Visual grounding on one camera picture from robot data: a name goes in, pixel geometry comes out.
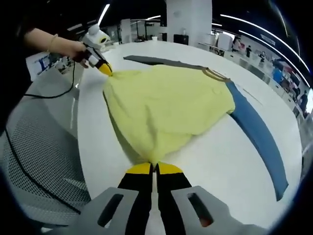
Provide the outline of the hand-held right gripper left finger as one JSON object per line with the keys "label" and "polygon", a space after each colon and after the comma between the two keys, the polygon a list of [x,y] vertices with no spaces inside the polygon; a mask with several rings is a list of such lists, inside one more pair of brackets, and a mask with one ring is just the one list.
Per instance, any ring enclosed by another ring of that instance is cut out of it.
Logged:
{"label": "hand-held right gripper left finger", "polygon": [[83,235],[143,235],[152,206],[153,166],[128,169],[118,187],[109,187],[82,212]]}

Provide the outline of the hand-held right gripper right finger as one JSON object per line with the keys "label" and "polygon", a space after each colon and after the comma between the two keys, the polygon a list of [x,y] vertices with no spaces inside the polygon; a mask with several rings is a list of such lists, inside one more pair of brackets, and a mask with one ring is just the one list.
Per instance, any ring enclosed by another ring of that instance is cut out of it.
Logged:
{"label": "hand-held right gripper right finger", "polygon": [[156,165],[158,209],[168,235],[245,235],[246,225],[228,206],[200,186],[192,186],[172,164]]}

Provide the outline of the person's left hand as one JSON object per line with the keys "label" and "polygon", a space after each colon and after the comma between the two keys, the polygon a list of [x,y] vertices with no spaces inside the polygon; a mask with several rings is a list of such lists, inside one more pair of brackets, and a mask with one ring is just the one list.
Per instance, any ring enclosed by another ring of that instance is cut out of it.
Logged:
{"label": "person's left hand", "polygon": [[86,46],[78,41],[66,40],[62,48],[62,54],[71,58],[73,61],[80,63],[84,68],[88,68],[85,59],[79,57],[86,51]]}

